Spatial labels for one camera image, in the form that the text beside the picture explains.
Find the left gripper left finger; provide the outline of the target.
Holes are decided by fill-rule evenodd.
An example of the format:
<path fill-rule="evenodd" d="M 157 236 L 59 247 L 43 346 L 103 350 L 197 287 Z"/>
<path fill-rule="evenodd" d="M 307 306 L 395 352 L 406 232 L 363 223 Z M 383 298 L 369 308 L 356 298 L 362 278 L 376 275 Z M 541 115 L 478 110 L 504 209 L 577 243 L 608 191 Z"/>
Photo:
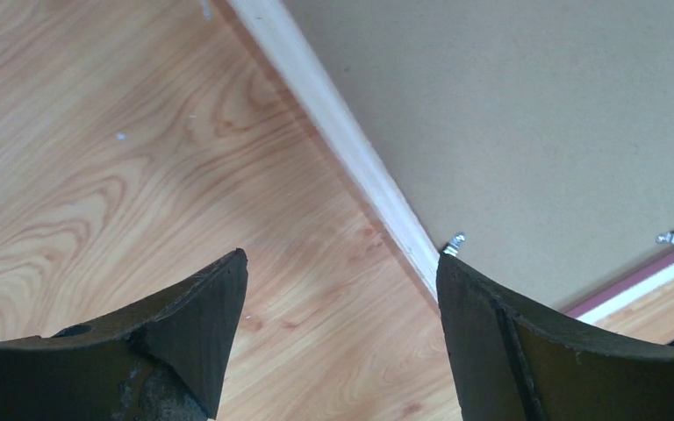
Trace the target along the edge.
<path fill-rule="evenodd" d="M 247 292 L 241 249 L 54 336 L 0 341 L 0 420 L 209 420 Z"/>

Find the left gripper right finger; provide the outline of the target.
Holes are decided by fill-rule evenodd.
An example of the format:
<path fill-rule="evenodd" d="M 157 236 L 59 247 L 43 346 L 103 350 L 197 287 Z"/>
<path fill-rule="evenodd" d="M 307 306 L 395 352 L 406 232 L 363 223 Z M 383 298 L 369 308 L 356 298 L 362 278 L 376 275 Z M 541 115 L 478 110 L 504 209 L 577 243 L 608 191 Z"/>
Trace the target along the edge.
<path fill-rule="evenodd" d="M 465 420 L 674 420 L 674 346 L 570 318 L 442 254 L 438 305 Z"/>

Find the wooden picture frame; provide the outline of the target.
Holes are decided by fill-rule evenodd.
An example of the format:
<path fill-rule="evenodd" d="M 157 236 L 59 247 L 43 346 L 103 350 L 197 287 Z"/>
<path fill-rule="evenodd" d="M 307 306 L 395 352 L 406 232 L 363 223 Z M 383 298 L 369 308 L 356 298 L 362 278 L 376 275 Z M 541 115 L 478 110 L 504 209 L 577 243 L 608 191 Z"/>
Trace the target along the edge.
<path fill-rule="evenodd" d="M 360 188 L 424 290 L 437 297 L 439 252 L 369 143 L 303 33 L 280 1 L 232 1 L 232 9 L 308 114 L 333 155 Z M 674 282 L 674 246 L 611 286 L 566 309 L 597 322 Z"/>

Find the grey backing board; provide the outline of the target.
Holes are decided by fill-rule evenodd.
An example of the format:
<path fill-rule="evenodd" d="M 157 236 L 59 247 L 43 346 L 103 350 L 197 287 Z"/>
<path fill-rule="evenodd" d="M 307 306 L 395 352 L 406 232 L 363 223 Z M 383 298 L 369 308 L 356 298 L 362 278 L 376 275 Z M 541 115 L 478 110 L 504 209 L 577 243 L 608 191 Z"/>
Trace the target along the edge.
<path fill-rule="evenodd" d="M 289 1 L 436 245 L 565 306 L 674 229 L 674 1 Z"/>

